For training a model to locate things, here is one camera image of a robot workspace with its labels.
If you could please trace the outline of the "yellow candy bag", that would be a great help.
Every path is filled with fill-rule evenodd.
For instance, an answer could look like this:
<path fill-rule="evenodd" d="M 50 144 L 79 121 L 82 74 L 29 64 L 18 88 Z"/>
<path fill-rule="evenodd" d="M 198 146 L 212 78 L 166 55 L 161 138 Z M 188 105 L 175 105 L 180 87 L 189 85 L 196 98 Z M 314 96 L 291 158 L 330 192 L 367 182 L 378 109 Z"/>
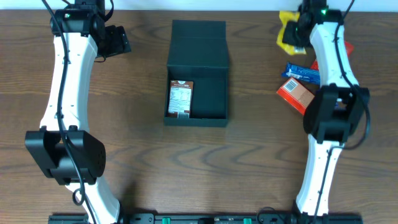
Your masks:
<path fill-rule="evenodd" d="M 276 44 L 289 55 L 305 55 L 307 52 L 303 47 L 297 47 L 290 44 L 283 43 L 283 37 L 286 33 L 288 22 L 297 22 L 299 19 L 298 12 L 280 11 L 279 19 L 282 27 L 278 33 Z"/>

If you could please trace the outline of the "red Hacks candy bag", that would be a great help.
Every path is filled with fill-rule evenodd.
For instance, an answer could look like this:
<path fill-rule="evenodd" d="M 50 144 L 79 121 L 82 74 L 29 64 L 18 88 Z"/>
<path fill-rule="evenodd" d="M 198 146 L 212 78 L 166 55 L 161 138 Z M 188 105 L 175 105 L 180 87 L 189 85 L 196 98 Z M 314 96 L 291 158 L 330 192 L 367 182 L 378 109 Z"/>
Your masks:
<path fill-rule="evenodd" d="M 354 46 L 347 41 L 345 41 L 345 48 L 346 48 L 346 52 L 347 52 L 348 56 L 350 56 L 351 53 L 354 51 Z M 314 62 L 310 66 L 310 68 L 312 70 L 318 70 L 318 60 L 317 59 L 314 60 Z"/>

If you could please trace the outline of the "orange-red snack box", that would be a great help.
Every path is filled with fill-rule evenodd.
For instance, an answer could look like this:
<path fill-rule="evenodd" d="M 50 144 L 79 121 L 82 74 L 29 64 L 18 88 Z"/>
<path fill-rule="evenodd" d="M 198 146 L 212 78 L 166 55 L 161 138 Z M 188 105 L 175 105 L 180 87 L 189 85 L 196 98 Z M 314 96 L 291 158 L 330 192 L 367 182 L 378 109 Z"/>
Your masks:
<path fill-rule="evenodd" d="M 304 115 L 307 107 L 314 99 L 314 94 L 295 78 L 289 78 L 278 90 L 277 94 Z"/>

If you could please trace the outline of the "brown Pocky snack box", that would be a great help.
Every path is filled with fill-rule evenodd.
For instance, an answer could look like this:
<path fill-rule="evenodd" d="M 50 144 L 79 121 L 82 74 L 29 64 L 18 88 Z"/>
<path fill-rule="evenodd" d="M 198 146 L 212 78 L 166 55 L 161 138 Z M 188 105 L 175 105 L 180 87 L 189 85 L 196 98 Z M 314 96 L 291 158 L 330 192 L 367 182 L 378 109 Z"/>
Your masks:
<path fill-rule="evenodd" d="M 193 82 L 171 80 L 167 116 L 189 118 L 193 95 Z"/>

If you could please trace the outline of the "black box with lid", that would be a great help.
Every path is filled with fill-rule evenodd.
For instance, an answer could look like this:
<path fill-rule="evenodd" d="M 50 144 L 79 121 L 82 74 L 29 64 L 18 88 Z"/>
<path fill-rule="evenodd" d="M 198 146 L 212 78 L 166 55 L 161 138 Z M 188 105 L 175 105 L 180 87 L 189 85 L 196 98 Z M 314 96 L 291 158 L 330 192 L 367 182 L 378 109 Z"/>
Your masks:
<path fill-rule="evenodd" d="M 172 117 L 170 82 L 193 83 L 190 115 Z M 224 128 L 228 123 L 229 52 L 225 21 L 172 21 L 164 108 L 166 126 Z"/>

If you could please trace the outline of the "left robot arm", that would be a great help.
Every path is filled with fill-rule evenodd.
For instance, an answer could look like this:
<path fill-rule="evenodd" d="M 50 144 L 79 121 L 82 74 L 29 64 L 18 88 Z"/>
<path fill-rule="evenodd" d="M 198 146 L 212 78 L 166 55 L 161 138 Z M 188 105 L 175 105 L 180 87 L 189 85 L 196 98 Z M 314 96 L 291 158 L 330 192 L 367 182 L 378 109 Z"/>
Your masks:
<path fill-rule="evenodd" d="M 106 26 L 111 17 L 97 1 L 77 1 L 50 13 L 55 66 L 39 130 L 25 134 L 25 146 L 49 179 L 72 191 L 87 223 L 119 223 L 121 204 L 103 176 L 104 144 L 90 134 L 88 94 L 95 60 L 130 52 L 123 27 Z"/>

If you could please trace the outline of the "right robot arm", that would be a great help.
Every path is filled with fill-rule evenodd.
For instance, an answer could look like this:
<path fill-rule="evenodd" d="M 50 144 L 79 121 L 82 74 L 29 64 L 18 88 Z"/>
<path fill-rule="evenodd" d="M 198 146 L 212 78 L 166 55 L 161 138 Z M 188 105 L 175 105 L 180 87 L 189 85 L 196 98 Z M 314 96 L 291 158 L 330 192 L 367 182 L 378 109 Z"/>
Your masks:
<path fill-rule="evenodd" d="M 359 217 L 335 218 L 328 213 L 329 191 L 342 151 L 356 149 L 370 131 L 370 93 L 355 78 L 344 40 L 345 12 L 325 1 L 304 1 L 297 21 L 288 21 L 283 43 L 311 47 L 320 72 L 320 88 L 303 116 L 308 158 L 295 199 L 291 223 L 349 223 Z"/>

